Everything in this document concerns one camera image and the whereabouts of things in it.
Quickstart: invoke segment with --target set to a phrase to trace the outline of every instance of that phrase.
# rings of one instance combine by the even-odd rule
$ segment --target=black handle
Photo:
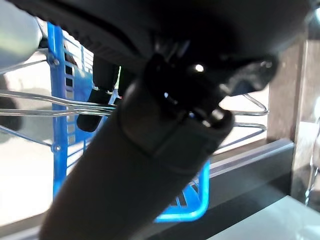
[[[151,223],[233,127],[174,114],[134,83],[48,211],[41,240],[124,240]]]

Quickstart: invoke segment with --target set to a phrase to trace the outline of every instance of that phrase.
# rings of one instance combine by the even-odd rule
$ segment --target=metal wire
[[[232,111],[232,113],[236,116],[265,116],[269,113],[267,108],[255,98],[248,94],[243,95],[249,101],[257,105],[261,108],[261,111]],[[34,93],[25,93],[25,92],[16,92],[16,91],[9,91],[9,90],[1,90],[0,89],[0,97],[5,98],[20,98],[20,99],[29,99],[29,100],[36,100],[36,101],[44,101],[49,102],[52,104],[57,104],[61,106],[67,107],[66,110],[23,110],[23,109],[1,109],[0,108],[0,116],[28,116],[28,117],[64,117],[64,116],[74,116],[78,114],[84,115],[96,115],[96,116],[109,116],[112,111],[115,109],[113,105],[101,105],[97,103],[91,102],[80,102],[80,101],[73,101],[73,100],[66,100],[59,97],[54,96],[45,96],[40,94]],[[262,134],[267,130],[267,127],[263,124],[257,123],[244,123],[244,122],[236,122],[234,124],[236,128],[255,128],[260,129],[257,132],[239,138],[233,142],[230,142],[226,145],[220,146],[218,149],[223,149],[229,147],[231,145],[240,143],[244,140],[253,138],[259,134]],[[0,131],[13,134],[17,137],[21,137],[23,139],[27,139],[36,143],[40,143],[42,145],[49,146],[47,143],[39,142],[31,137],[22,135],[18,132],[0,126]]]
[[[0,97],[44,101],[68,108],[66,110],[21,110],[0,108],[0,116],[63,117],[77,114],[109,116],[115,109],[115,107],[112,105],[66,100],[54,96],[45,96],[34,93],[16,92],[2,89],[0,90]]]
[[[252,116],[252,117],[259,117],[259,116],[265,116],[269,113],[268,109],[266,108],[265,105],[263,105],[261,102],[250,96],[249,94],[244,94],[243,95],[246,99],[248,99],[250,102],[254,103],[256,106],[261,108],[261,111],[231,111],[235,116]],[[251,128],[251,129],[260,129],[257,132],[251,133],[247,136],[241,137],[235,141],[232,141],[228,144],[222,145],[218,148],[224,149],[226,147],[229,147],[234,144],[238,144],[242,141],[248,140],[250,138],[253,138],[255,136],[258,136],[262,133],[264,133],[267,130],[267,127],[263,124],[258,124],[258,123],[245,123],[245,122],[236,122],[234,124],[235,128]]]
[[[31,141],[31,142],[34,142],[34,143],[37,143],[37,144],[41,144],[41,145],[44,145],[44,146],[48,146],[51,148],[51,144],[49,143],[46,143],[44,141],[39,141],[39,140],[36,140],[35,138],[32,138],[32,137],[29,137],[27,135],[24,135],[22,133],[19,133],[17,131],[14,131],[14,130],[11,130],[5,126],[2,126],[0,125],[0,132],[3,132],[3,133],[6,133],[6,134],[12,134],[16,137],[19,137],[19,138],[22,138],[22,139],[25,139],[25,140],[28,140],[28,141]]]
[[[269,113],[268,109],[266,108],[265,105],[263,105],[261,102],[250,96],[249,94],[243,94],[243,96],[248,99],[250,102],[254,103],[257,105],[259,108],[261,108],[261,111],[231,111],[234,115],[236,116],[253,116],[253,117],[258,117],[258,116],[265,116]]]
[[[15,66],[12,66],[12,67],[8,67],[8,68],[3,68],[0,71],[0,75],[8,73],[8,72],[11,72],[11,71],[14,71],[14,70],[18,70],[18,69],[22,69],[22,68],[25,68],[25,67],[29,67],[29,66],[32,66],[32,65],[35,65],[35,64],[43,63],[43,62],[46,62],[46,61],[47,61],[46,59],[43,59],[43,60],[29,62],[29,63],[25,63],[25,64],[18,64],[18,65],[15,65]]]

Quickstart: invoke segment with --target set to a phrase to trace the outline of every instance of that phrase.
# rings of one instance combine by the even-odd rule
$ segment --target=metal rod
[[[92,102],[82,102],[82,101],[73,101],[67,100],[55,96],[45,96],[41,94],[26,93],[26,92],[17,92],[17,91],[8,91],[0,89],[0,97],[5,98],[18,98],[18,99],[29,99],[49,102],[52,104],[57,104],[66,107],[82,108],[86,110],[102,110],[102,111],[113,111],[115,109],[112,105],[102,105]]]
[[[268,109],[261,102],[250,96],[249,94],[243,94],[243,96],[250,102],[261,108],[261,111],[231,111],[236,116],[265,116],[269,113]]]
[[[39,61],[34,61],[34,62],[29,62],[29,63],[24,63],[24,64],[19,64],[19,65],[7,67],[7,68],[4,68],[4,69],[2,69],[0,71],[0,75],[8,73],[8,72],[11,72],[11,71],[14,71],[14,70],[18,70],[18,69],[21,69],[21,68],[29,67],[29,66],[32,66],[32,65],[35,65],[35,64],[43,63],[43,62],[46,62],[46,61],[47,61],[46,59],[43,59],[43,60],[39,60]]]
[[[68,110],[22,110],[0,108],[0,116],[21,116],[21,117],[64,117],[78,114],[110,116],[111,110],[101,111],[93,109],[68,109]]]
[[[228,143],[228,144],[222,145],[222,146],[220,146],[220,147],[218,148],[218,150],[224,149],[224,148],[229,147],[229,146],[231,146],[231,145],[240,143],[240,142],[242,142],[242,141],[244,141],[244,140],[248,140],[248,139],[250,139],[250,138],[253,138],[253,137],[255,137],[255,136],[258,136],[258,135],[264,133],[264,132],[267,130],[267,127],[266,127],[265,125],[263,125],[263,124],[258,124],[258,123],[236,122],[236,123],[234,124],[234,127],[235,127],[235,128],[254,128],[254,129],[260,129],[260,130],[257,131],[257,132],[251,133],[251,134],[249,134],[249,135],[247,135],[247,136],[241,137],[241,138],[239,138],[239,139],[237,139],[237,140],[235,140],[235,141],[232,141],[232,142],[230,142],[230,143]]]
[[[25,140],[28,140],[28,141],[31,141],[31,142],[34,142],[34,143],[37,143],[37,144],[41,144],[41,145],[44,145],[44,146],[48,146],[50,148],[52,146],[50,143],[46,143],[44,141],[40,141],[40,140],[37,140],[35,138],[29,137],[27,135],[24,135],[22,133],[19,133],[17,131],[14,131],[14,130],[9,129],[9,128],[7,128],[5,126],[2,126],[2,125],[0,125],[0,132],[6,133],[6,134],[12,134],[12,135],[14,135],[16,137],[19,137],[19,138],[22,138],[22,139],[25,139]]]

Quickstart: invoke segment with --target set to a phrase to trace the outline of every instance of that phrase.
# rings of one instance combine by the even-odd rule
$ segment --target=dish rack
[[[60,27],[47,24],[48,52],[46,61],[50,66],[51,95],[44,96],[32,93],[0,90],[0,97],[24,98],[52,103],[52,110],[21,110],[0,109],[0,116],[41,116],[53,117],[53,144],[38,141],[32,137],[0,126],[0,131],[13,134],[48,147],[53,152],[53,197],[59,192],[64,180],[77,159],[86,150],[94,137],[95,132],[89,133],[77,127],[78,114],[102,115],[103,121],[115,109],[115,105],[101,106],[86,102],[89,98],[93,84],[93,58],[94,55],[85,49],[78,41],[62,31]],[[66,61],[66,57],[75,59],[76,65]],[[26,64],[14,66],[10,71],[26,67]],[[260,107],[261,111],[247,112],[234,111],[241,116],[264,116],[268,114],[266,107],[249,95],[245,95],[251,102]],[[242,137],[221,148],[239,143],[245,139],[257,136],[266,127],[256,123],[236,123],[235,127],[255,128],[257,132]],[[187,222],[200,218],[207,210],[209,204],[209,175],[210,161],[204,165],[197,177],[186,186],[182,193],[156,218],[156,222]]]

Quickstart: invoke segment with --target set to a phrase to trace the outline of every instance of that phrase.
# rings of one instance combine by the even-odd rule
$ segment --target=blue basket
[[[49,60],[52,96],[86,102],[93,85],[93,54],[60,27],[48,23]],[[65,48],[65,43],[78,54]],[[77,65],[65,61],[65,54],[73,56]],[[66,74],[66,68],[72,74]],[[52,105],[53,110],[65,110],[65,106]],[[88,133],[77,128],[77,117],[62,116],[53,119],[54,174],[53,196],[57,194],[69,171],[87,148],[95,132]],[[207,210],[209,202],[209,162],[202,171],[176,198],[176,200],[156,218],[156,222],[186,222],[200,218]]]

